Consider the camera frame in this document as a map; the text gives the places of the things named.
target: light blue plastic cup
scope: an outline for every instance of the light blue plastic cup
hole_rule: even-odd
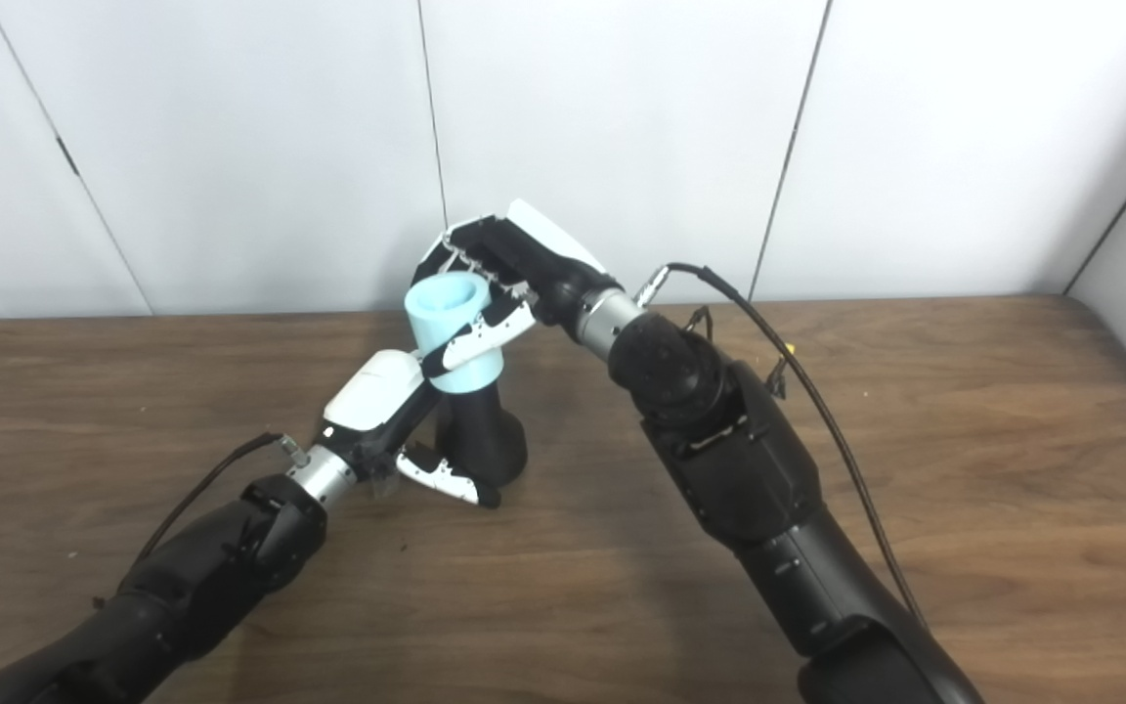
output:
[[[490,300],[489,282],[472,271],[446,271],[411,286],[403,304],[420,353],[428,355],[449,342],[463,326],[477,318]],[[491,349],[452,373],[439,375],[432,383],[446,393],[468,393],[497,380],[501,366],[501,349]]]

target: wooden tabletop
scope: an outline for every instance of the wooden tabletop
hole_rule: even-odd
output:
[[[762,304],[831,402],[938,639],[989,703],[1126,704],[1126,355],[1056,297]],[[687,308],[669,308],[683,320]],[[733,308],[715,339],[775,359]],[[0,322],[0,665],[106,597],[265,427],[309,437],[401,313]],[[529,467],[503,508],[352,496],[289,589],[152,701],[798,701],[798,659],[595,358],[507,351]],[[878,552],[794,382],[841,525]],[[282,467],[251,456],[197,505]]]

